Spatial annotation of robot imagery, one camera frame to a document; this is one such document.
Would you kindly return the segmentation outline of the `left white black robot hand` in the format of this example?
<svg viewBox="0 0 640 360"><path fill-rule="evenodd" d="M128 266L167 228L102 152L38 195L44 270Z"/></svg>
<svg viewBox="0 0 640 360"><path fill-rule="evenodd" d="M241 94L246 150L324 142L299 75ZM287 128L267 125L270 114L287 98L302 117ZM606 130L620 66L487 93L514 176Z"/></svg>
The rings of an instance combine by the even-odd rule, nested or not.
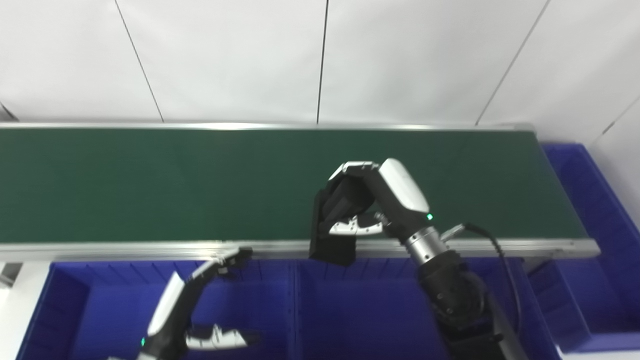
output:
<svg viewBox="0 0 640 360"><path fill-rule="evenodd" d="M141 340L138 360L180 360L189 351L214 352L242 349L261 341L253 330L193 326L192 315L205 287L215 278L233 278L231 268L251 259L251 247L234 247L213 255L186 280L174 271L160 296L146 336Z"/></svg>

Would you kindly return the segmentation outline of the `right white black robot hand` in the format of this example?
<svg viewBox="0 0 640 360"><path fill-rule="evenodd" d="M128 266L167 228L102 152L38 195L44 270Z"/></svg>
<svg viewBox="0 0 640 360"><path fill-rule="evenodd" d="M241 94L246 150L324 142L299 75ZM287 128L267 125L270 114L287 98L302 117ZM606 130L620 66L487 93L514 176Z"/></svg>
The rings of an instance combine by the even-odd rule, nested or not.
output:
<svg viewBox="0 0 640 360"><path fill-rule="evenodd" d="M386 233L404 245L430 225L423 192L402 162L347 161L331 174L319 228L332 236Z"/></svg>

